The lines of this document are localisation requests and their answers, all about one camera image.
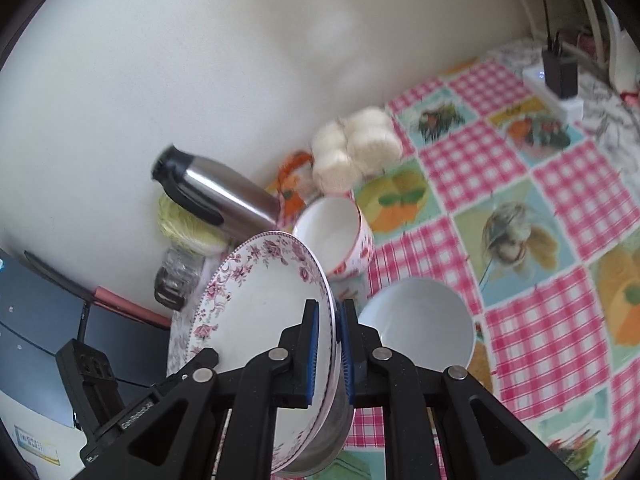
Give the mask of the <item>floral rimmed round plate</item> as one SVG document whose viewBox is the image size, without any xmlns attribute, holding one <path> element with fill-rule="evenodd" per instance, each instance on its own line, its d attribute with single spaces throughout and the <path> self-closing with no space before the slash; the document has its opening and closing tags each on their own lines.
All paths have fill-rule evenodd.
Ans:
<svg viewBox="0 0 640 480">
<path fill-rule="evenodd" d="M 274 433 L 272 470 L 292 466 L 318 436 L 340 378 L 335 301 L 317 258 L 292 234 L 260 233 L 230 252 L 203 292 L 183 357 L 204 348 L 218 353 L 217 370 L 244 366 L 274 348 L 287 327 L 302 322 L 306 301 L 319 304 L 314 397 L 306 410 L 281 408 Z"/>
</svg>

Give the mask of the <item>white plastic cup bowl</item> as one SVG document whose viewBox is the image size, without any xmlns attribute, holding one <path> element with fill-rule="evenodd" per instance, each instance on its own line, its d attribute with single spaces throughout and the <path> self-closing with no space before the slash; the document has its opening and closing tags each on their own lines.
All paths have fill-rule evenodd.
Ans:
<svg viewBox="0 0 640 480">
<path fill-rule="evenodd" d="M 382 288 L 358 320 L 378 331 L 383 346 L 417 366 L 442 372 L 471 362 L 475 332 L 468 307 L 453 289 L 431 278 L 404 278 Z"/>
</svg>

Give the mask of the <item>strawberry pattern bowl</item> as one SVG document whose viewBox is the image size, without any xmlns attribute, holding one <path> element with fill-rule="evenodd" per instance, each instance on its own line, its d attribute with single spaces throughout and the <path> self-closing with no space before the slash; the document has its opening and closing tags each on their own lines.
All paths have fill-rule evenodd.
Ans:
<svg viewBox="0 0 640 480">
<path fill-rule="evenodd" d="M 350 198 L 319 198 L 296 220 L 292 234 L 316 256 L 329 281 L 363 274 L 373 258 L 372 230 Z"/>
</svg>

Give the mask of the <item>small glass teapot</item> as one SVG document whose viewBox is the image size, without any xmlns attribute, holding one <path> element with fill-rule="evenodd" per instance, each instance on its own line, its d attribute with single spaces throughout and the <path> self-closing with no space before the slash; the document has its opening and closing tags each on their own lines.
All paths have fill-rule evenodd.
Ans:
<svg viewBox="0 0 640 480">
<path fill-rule="evenodd" d="M 154 278 L 154 299 L 170 310 L 181 311 L 193 289 L 189 275 L 171 273 L 166 268 L 160 268 Z"/>
</svg>

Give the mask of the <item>clear drinking glass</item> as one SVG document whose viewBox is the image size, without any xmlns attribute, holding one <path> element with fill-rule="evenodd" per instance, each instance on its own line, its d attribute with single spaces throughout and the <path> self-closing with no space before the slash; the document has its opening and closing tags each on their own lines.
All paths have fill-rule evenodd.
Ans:
<svg viewBox="0 0 640 480">
<path fill-rule="evenodd" d="M 198 280 L 202 274 L 205 257 L 180 245 L 171 245 L 165 252 L 163 267 L 172 276 L 186 280 Z"/>
</svg>

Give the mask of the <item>napa cabbage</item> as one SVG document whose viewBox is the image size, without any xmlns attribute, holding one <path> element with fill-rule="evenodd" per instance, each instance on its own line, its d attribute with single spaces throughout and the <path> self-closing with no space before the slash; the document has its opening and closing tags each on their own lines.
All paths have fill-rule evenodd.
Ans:
<svg viewBox="0 0 640 480">
<path fill-rule="evenodd" d="M 228 236 L 186 211 L 165 193 L 157 201 L 157 223 L 163 236 L 204 257 L 220 255 L 230 245 Z"/>
</svg>

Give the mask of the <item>stainless steel thermos jug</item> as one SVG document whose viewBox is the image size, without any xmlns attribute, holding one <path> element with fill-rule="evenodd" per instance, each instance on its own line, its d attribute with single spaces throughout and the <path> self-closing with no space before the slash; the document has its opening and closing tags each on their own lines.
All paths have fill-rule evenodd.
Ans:
<svg viewBox="0 0 640 480">
<path fill-rule="evenodd" d="M 152 179 L 177 205 L 238 242 L 278 227 L 277 197 L 216 160 L 171 145 L 154 162 Z"/>
</svg>

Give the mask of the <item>orange snack packet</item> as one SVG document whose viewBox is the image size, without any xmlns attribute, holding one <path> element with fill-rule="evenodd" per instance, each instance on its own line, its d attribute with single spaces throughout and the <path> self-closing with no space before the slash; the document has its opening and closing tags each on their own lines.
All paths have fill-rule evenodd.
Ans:
<svg viewBox="0 0 640 480">
<path fill-rule="evenodd" d="M 309 152 L 296 151 L 280 163 L 277 175 L 266 187 L 280 205 L 278 226 L 285 228 L 318 196 L 318 188 L 312 177 L 314 158 Z"/>
</svg>

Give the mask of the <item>bag of steamed buns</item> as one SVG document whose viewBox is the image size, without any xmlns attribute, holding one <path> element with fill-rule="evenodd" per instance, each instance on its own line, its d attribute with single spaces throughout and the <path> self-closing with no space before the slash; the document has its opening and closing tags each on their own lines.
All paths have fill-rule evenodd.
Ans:
<svg viewBox="0 0 640 480">
<path fill-rule="evenodd" d="M 311 140 L 312 177 L 323 195 L 345 194 L 401 159 L 404 148 L 393 119 L 366 107 L 329 122 Z"/>
</svg>

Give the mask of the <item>checked picture tablecloth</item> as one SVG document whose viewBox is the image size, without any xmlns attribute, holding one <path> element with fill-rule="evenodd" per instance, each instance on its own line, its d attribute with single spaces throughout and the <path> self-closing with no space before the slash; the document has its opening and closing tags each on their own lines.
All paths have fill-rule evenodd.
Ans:
<svg viewBox="0 0 640 480">
<path fill-rule="evenodd" d="M 450 90 L 399 114 L 390 102 L 380 108 L 393 119 L 396 133 L 398 125 L 407 127 L 410 140 L 422 148 L 476 117 Z M 534 156 L 551 155 L 576 141 L 569 125 L 550 112 L 517 119 L 506 134 Z M 440 209 L 426 181 L 405 166 L 405 157 L 404 150 L 382 174 L 341 194 L 357 203 L 374 236 L 366 272 L 334 286 L 358 307 L 404 278 L 432 278 L 412 270 L 373 292 L 364 290 L 378 255 L 375 234 Z M 639 226 L 584 259 L 553 219 L 533 176 L 456 211 L 452 225 L 452 238 L 480 262 L 471 276 L 480 282 L 480 296 L 491 301 L 473 313 L 456 291 L 475 325 L 472 372 L 577 477 L 615 477 L 639 440 Z"/>
</svg>

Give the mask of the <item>white power strip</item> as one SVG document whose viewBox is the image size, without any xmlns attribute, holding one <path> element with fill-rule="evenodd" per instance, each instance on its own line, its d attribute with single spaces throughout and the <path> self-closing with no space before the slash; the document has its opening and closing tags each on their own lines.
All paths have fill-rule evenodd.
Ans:
<svg viewBox="0 0 640 480">
<path fill-rule="evenodd" d="M 544 103 L 550 112 L 561 122 L 572 124 L 584 118 L 585 103 L 580 96 L 560 99 L 546 84 L 544 68 L 534 65 L 522 70 L 523 82 L 533 94 Z"/>
</svg>

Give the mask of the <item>grey floral tablecloth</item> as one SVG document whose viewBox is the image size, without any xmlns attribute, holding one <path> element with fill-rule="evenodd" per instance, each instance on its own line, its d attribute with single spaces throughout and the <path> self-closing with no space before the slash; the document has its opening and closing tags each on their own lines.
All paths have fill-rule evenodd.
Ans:
<svg viewBox="0 0 640 480">
<path fill-rule="evenodd" d="M 416 270 L 461 292 L 473 313 L 487 309 L 491 301 L 480 296 L 480 282 L 471 276 L 480 262 L 452 238 L 454 213 L 525 176 L 537 179 L 553 219 L 561 222 L 563 233 L 584 259 L 638 228 L 639 111 L 603 80 L 580 71 L 584 116 L 567 128 L 577 138 L 569 148 L 534 156 L 522 142 L 509 140 L 506 128 L 512 122 L 550 114 L 523 79 L 525 71 L 540 62 L 539 44 L 513 41 L 390 102 L 390 109 L 399 114 L 409 104 L 450 90 L 476 117 L 431 148 L 410 140 L 407 127 L 396 127 L 406 152 L 405 166 L 426 181 L 440 209 L 436 214 L 421 211 L 389 233 L 375 234 L 378 255 L 364 279 L 366 292 Z"/>
</svg>

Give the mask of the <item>black power adapter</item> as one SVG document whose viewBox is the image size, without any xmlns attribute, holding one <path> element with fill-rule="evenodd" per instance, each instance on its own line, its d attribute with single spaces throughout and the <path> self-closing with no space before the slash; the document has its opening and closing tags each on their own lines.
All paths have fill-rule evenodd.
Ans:
<svg viewBox="0 0 640 480">
<path fill-rule="evenodd" d="M 565 53 L 558 42 L 550 41 L 542 51 L 544 82 L 560 99 L 573 99 L 578 95 L 578 64 L 576 58 Z"/>
</svg>

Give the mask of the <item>white shelf unit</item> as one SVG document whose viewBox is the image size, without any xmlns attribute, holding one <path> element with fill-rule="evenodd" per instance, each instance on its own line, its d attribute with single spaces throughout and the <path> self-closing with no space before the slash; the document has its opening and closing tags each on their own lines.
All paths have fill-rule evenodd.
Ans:
<svg viewBox="0 0 640 480">
<path fill-rule="evenodd" d="M 530 36 L 564 51 L 619 94 L 639 93 L 639 44 L 604 0 L 518 0 Z"/>
</svg>

